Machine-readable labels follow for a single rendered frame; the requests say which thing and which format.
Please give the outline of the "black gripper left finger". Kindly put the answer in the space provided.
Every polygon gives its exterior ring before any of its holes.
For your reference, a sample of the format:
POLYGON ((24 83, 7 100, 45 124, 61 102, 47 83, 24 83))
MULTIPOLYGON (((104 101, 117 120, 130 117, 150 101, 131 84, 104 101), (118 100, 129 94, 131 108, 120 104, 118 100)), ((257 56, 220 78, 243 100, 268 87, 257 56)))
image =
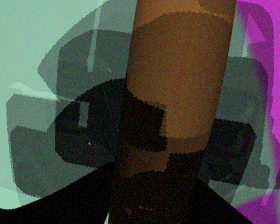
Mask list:
POLYGON ((104 224, 110 211, 114 162, 60 191, 14 209, 0 208, 0 224, 104 224))

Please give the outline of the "brown cylinder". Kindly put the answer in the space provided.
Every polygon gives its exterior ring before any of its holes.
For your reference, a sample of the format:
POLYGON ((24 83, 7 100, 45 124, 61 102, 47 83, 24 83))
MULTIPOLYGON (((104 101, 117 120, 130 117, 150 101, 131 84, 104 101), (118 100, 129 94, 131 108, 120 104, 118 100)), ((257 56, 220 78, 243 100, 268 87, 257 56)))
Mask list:
POLYGON ((137 0, 109 224, 182 224, 209 141, 236 0, 137 0))

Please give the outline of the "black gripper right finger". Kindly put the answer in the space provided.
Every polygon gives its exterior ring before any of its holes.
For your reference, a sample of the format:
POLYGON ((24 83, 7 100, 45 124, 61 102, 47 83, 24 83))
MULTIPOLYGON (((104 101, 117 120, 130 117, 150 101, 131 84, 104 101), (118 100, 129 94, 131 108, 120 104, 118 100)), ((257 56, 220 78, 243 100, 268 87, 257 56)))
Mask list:
POLYGON ((255 224, 197 178, 182 224, 255 224))

